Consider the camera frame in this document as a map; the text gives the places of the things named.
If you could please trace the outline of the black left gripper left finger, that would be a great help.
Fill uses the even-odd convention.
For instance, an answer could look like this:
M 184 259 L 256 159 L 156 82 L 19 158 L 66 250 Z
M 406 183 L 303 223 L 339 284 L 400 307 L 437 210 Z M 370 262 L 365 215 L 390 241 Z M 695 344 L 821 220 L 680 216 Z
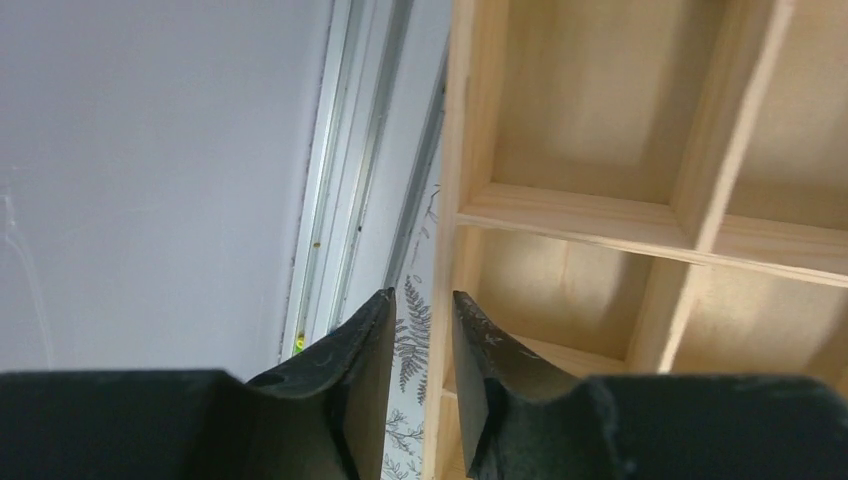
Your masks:
M 5 479 L 376 479 L 393 289 L 249 381 L 222 370 L 10 372 Z

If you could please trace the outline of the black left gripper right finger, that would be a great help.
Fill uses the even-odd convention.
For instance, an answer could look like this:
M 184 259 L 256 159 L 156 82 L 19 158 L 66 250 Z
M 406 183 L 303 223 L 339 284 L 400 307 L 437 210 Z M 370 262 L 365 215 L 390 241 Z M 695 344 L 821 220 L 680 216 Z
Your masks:
M 578 378 L 453 295 L 472 479 L 843 479 L 847 404 L 787 375 Z

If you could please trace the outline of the wooden compartment tray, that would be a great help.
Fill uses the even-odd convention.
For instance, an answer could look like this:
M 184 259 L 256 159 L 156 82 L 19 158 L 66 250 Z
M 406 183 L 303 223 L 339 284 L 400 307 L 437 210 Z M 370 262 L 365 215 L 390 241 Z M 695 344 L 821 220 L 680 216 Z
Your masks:
M 453 5 L 422 475 L 472 479 L 453 295 L 563 371 L 847 404 L 847 5 Z

